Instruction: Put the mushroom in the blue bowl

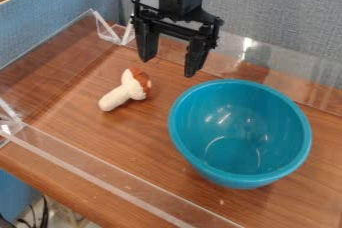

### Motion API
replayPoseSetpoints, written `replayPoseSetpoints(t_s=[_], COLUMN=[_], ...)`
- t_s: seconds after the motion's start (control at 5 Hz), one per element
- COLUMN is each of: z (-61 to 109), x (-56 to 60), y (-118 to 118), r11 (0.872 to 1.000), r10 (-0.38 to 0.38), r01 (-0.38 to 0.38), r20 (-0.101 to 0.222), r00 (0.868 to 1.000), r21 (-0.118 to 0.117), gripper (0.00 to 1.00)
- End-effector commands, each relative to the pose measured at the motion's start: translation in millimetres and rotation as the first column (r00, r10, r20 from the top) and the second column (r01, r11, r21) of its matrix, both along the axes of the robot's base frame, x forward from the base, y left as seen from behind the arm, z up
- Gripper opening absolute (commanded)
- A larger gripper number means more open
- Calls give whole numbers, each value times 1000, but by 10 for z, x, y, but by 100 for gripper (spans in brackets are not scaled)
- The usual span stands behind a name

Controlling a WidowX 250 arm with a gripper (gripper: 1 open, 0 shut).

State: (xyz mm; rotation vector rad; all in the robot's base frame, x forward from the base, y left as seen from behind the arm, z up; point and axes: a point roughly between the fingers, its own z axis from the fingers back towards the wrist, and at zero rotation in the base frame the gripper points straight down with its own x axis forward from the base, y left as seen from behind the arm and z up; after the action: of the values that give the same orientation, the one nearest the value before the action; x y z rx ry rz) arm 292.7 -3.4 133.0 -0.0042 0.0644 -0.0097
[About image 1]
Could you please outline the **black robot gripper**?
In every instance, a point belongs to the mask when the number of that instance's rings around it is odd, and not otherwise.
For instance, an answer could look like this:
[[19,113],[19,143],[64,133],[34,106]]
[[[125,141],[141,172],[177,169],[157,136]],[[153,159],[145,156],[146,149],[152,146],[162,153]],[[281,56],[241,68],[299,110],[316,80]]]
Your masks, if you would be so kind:
[[161,34],[189,42],[184,76],[201,69],[208,48],[216,47],[223,20],[202,9],[202,0],[130,0],[137,53],[142,62],[157,52]]

